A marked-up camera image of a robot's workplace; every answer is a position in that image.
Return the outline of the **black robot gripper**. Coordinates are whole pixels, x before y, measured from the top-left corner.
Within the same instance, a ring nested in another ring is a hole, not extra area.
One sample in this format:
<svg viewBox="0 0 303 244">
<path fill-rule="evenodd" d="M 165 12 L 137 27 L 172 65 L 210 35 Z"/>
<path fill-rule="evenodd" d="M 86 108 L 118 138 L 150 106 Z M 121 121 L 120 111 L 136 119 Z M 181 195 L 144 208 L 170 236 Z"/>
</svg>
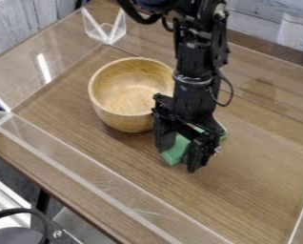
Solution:
<svg viewBox="0 0 303 244">
<path fill-rule="evenodd" d="M 212 114 L 198 117 L 196 121 L 188 120 L 174 113 L 172 97 L 157 93 L 152 99 L 154 100 L 150 114 L 156 150 L 164 153 L 174 146 L 176 135 L 182 135 L 189 140 L 189 144 L 182 153 L 181 163 L 186 166 L 186 171 L 193 173 L 206 165 L 209 158 L 216 154 L 224 130 Z M 197 132 L 193 127 L 205 131 Z"/>
</svg>

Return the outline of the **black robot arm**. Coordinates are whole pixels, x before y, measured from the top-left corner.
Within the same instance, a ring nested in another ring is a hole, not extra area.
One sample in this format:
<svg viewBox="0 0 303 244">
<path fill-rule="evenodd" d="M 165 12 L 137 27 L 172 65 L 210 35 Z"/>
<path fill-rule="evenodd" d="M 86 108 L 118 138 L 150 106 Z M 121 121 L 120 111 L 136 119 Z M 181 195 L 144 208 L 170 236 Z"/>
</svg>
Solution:
<svg viewBox="0 0 303 244">
<path fill-rule="evenodd" d="M 154 147 L 164 153 L 180 137 L 188 144 L 178 163 L 194 172 L 206 165 L 220 147 L 225 129 L 213 118 L 220 85 L 229 79 L 221 67 L 228 64 L 226 40 L 229 11 L 225 0 L 116 0 L 137 23 L 158 22 L 173 35 L 177 65 L 170 96 L 157 93 L 152 99 Z"/>
</svg>

